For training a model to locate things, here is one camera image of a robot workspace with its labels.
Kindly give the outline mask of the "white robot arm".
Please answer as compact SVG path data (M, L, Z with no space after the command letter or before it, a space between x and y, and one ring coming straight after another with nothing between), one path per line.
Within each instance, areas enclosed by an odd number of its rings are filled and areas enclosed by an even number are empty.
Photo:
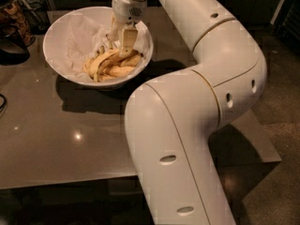
M125 130L156 225L235 225L209 136L262 93L263 52L217 0L159 0L196 63L145 82L127 101ZM112 0L118 23L141 19L146 0Z

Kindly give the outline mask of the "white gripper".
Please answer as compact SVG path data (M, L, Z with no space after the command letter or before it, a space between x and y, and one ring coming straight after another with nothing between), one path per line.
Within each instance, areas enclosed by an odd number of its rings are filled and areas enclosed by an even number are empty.
M119 39L119 56L127 57L131 54L138 36L134 25L123 23L138 23L147 7L147 0L112 0L112 20L107 38L110 41Z

